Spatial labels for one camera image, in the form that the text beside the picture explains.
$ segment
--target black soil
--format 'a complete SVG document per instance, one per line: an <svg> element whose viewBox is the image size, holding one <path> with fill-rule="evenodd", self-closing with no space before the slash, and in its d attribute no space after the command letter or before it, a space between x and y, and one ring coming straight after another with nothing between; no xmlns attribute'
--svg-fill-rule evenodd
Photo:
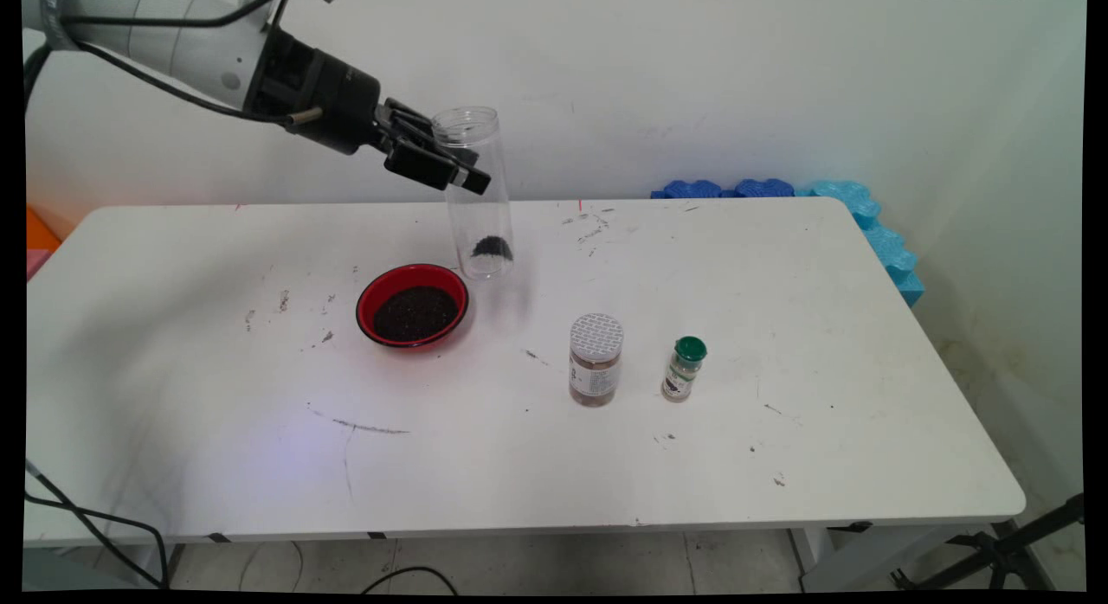
<svg viewBox="0 0 1108 604"><path fill-rule="evenodd" d="M386 340L411 342L442 331L458 316L458 304L441 288L401 290L373 315L373 331Z"/></svg>
<svg viewBox="0 0 1108 604"><path fill-rule="evenodd" d="M512 248L507 246L507 242L503 240L499 236L486 236L480 240L476 246L473 247L472 257L478 256L503 256L505 259L512 259Z"/></svg>

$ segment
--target small spice bottle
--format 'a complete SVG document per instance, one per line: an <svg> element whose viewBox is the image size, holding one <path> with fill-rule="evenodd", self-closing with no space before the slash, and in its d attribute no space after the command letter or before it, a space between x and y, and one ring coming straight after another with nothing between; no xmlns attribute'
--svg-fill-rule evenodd
<svg viewBox="0 0 1108 604"><path fill-rule="evenodd" d="M619 382L623 326L608 315L589 314L570 328L570 396L585 407L612 402Z"/></svg>
<svg viewBox="0 0 1108 604"><path fill-rule="evenodd" d="M674 345L674 355L661 380L661 396L675 403L685 402L693 391L693 380L704 364L708 348L699 338L686 336Z"/></svg>

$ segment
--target blue foam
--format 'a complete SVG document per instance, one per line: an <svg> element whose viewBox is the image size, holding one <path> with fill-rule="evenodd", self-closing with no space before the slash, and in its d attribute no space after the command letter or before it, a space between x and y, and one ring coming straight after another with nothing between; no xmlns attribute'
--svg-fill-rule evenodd
<svg viewBox="0 0 1108 604"><path fill-rule="evenodd" d="M862 229L870 229L876 225L878 215L881 214L881 205L870 198L870 190L856 182L820 181L811 183L802 193L798 194L834 197L847 205L850 214L853 215L854 221Z"/></svg>
<svg viewBox="0 0 1108 604"><path fill-rule="evenodd" d="M735 197L792 197L792 185L777 178L758 182L747 178L735 186Z"/></svg>
<svg viewBox="0 0 1108 604"><path fill-rule="evenodd" d="M724 191L717 183L708 181L696 181L687 183L674 181L661 191L652 191L650 199L688 199L700 197L721 197Z"/></svg>
<svg viewBox="0 0 1108 604"><path fill-rule="evenodd" d="M902 283L912 275L915 268L915 254L904 248L904 237L886 228L880 223L874 224L870 229L863 229L862 234L873 247L873 253L878 255L881 265L889 272L889 276L896 284Z"/></svg>
<svg viewBox="0 0 1108 604"><path fill-rule="evenodd" d="M907 307L910 308L923 296L923 283L920 281L920 278L914 273L907 274L907 277L897 284L896 288L901 291L901 297L904 297L904 301L907 303Z"/></svg>

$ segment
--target white wall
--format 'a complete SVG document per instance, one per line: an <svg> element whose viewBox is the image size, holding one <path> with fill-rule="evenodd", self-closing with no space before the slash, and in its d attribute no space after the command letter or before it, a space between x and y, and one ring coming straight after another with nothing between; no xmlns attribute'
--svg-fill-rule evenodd
<svg viewBox="0 0 1108 604"><path fill-rule="evenodd" d="M1081 489L1086 2L293 0L284 24L427 114L496 108L514 198L866 183L1033 514ZM24 32L24 55L41 39ZM51 58L27 122L28 203L63 235L106 204L441 198L376 152L217 116L86 55ZM1084 542L1048 543L1055 580L1084 585Z"/></svg>
<svg viewBox="0 0 1108 604"><path fill-rule="evenodd" d="M958 198L921 222L931 243L915 310L1026 492L1018 522L1085 489L1085 1L1039 41L1010 106L952 176ZM1085 588L1083 526L1034 551L1059 587Z"/></svg>

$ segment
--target green cap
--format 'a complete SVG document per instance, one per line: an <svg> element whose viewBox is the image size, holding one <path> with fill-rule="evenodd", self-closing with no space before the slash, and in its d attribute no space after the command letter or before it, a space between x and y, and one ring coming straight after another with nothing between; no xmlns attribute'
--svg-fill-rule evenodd
<svg viewBox="0 0 1108 604"><path fill-rule="evenodd" d="M694 336L686 336L677 340L674 350L689 361L700 361L708 355L708 347L705 347L704 341Z"/></svg>

